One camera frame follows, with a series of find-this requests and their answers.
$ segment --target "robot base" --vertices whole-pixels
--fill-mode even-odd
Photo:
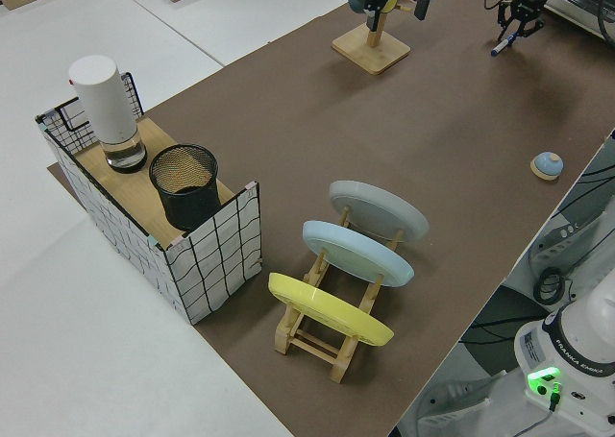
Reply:
[[[521,369],[487,380],[436,385],[418,410],[420,437],[511,437],[547,416],[528,401]],[[524,437],[586,437],[557,412]]]

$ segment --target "white cylindrical container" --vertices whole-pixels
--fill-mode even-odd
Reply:
[[[120,173],[138,171],[147,151],[115,62],[105,56],[86,56],[72,63],[68,77],[109,166]]]

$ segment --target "black grid lines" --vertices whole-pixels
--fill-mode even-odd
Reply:
[[[260,270],[258,191],[244,190],[167,252],[192,323],[219,308]]]
[[[122,79],[135,116],[142,115],[132,77],[125,74]],[[98,229],[185,320],[199,322],[260,271],[257,183],[228,201],[199,229],[163,250],[75,158],[97,142],[79,100],[40,115],[37,122]]]

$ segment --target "white robot body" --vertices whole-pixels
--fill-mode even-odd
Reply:
[[[615,435],[615,271],[585,298],[517,332],[526,396],[544,409],[557,382],[556,413],[595,437]]]

